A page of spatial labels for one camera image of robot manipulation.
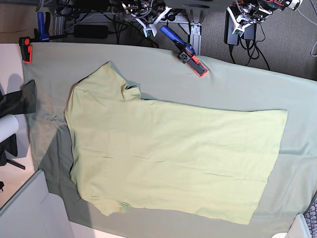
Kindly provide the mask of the robot arm image left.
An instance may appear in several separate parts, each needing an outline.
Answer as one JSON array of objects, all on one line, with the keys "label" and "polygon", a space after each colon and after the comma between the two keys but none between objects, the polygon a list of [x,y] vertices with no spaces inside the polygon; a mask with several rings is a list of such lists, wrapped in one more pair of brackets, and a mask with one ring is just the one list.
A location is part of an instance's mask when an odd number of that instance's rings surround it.
[{"label": "robot arm image left", "polygon": [[162,14],[167,5],[163,0],[122,0],[123,15],[127,18],[156,18]]}]

